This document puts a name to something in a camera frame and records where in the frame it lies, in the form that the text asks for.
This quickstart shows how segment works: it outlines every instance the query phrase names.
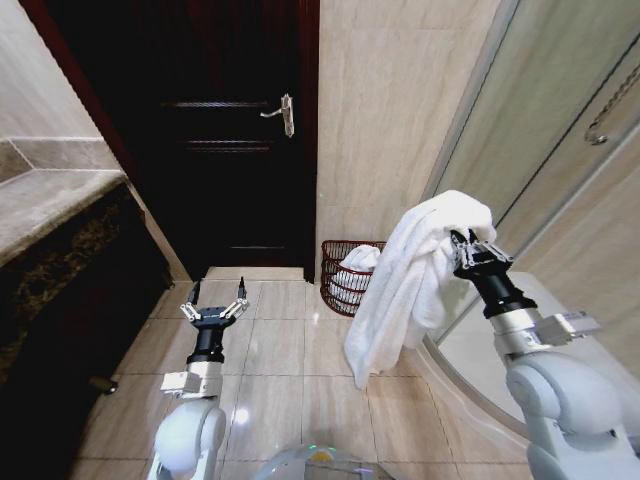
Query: door panel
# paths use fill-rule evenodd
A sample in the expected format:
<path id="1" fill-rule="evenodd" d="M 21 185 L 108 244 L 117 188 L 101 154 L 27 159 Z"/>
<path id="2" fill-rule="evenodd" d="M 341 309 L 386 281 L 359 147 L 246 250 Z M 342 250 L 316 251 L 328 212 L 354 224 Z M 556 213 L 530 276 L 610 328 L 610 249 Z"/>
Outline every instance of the door panel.
<path id="1" fill-rule="evenodd" d="M 307 2 L 44 3 L 192 276 L 211 265 L 307 262 L 315 198 L 302 186 L 315 182 L 315 156 L 302 149 L 316 132 L 299 123 L 288 138 L 282 116 L 260 117 L 285 93 L 294 121 L 308 114 L 298 101 Z"/>

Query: marble wall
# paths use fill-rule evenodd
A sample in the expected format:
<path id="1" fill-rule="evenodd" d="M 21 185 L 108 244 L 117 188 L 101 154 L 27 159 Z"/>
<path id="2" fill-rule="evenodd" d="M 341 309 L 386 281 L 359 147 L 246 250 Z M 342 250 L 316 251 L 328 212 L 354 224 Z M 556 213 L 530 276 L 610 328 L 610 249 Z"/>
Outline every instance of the marble wall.
<path id="1" fill-rule="evenodd" d="M 18 3 L 0 5 L 0 182 L 29 162 L 39 169 L 120 170 L 84 109 Z M 176 280 L 189 275 L 132 185 L 145 223 Z"/>
<path id="2" fill-rule="evenodd" d="M 420 201 L 499 3 L 321 1 L 318 265 Z"/>
<path id="3" fill-rule="evenodd" d="M 100 137 L 18 0 L 0 9 L 0 135 Z"/>

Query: marble countertop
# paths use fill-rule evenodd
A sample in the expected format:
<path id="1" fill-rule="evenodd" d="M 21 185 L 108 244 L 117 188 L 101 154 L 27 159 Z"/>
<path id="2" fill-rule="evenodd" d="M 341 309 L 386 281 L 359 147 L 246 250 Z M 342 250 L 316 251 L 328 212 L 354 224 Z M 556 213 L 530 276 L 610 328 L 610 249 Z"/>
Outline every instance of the marble countertop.
<path id="1" fill-rule="evenodd" d="M 124 179 L 116 170 L 32 170 L 0 185 L 0 266 Z"/>

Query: white towel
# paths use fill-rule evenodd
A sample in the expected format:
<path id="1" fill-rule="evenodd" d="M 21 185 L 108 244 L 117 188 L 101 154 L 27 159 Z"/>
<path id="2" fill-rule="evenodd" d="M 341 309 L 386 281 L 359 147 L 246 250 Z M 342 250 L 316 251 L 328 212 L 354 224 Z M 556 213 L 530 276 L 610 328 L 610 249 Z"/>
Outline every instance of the white towel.
<path id="1" fill-rule="evenodd" d="M 351 250 L 340 266 L 357 272 L 373 272 L 378 264 L 380 249 L 372 245 L 358 245 Z"/>
<path id="2" fill-rule="evenodd" d="M 356 386 L 392 368 L 445 318 L 441 290 L 453 276 L 450 231 L 492 242 L 491 211 L 464 193 L 444 192 L 404 214 L 369 282 L 344 343 Z"/>

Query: dark marble vanity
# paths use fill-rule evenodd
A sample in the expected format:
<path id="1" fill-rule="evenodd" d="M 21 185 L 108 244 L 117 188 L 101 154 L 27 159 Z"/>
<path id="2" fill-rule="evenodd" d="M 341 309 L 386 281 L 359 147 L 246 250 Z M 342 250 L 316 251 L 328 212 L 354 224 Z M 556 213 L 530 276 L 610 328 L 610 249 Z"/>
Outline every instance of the dark marble vanity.
<path id="1" fill-rule="evenodd" d="M 170 283 L 117 171 L 33 170 L 0 185 L 0 414 L 16 459 L 38 443 L 51 476 Z"/>

